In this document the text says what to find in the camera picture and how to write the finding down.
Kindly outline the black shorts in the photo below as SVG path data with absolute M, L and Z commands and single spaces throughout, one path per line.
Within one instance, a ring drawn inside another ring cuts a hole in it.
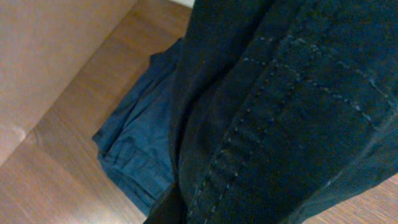
M 302 223 L 397 174 L 397 2 L 196 1 L 147 223 Z

